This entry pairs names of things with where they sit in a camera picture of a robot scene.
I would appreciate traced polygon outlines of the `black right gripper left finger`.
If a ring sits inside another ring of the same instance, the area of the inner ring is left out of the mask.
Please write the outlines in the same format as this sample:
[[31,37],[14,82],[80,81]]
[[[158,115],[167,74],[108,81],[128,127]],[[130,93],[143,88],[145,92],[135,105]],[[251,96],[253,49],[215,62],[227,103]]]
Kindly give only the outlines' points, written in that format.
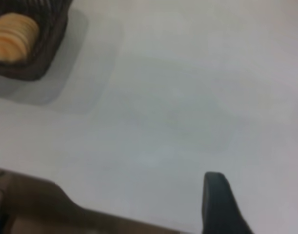
[[204,234],[251,234],[224,174],[206,172],[203,182],[202,222]]

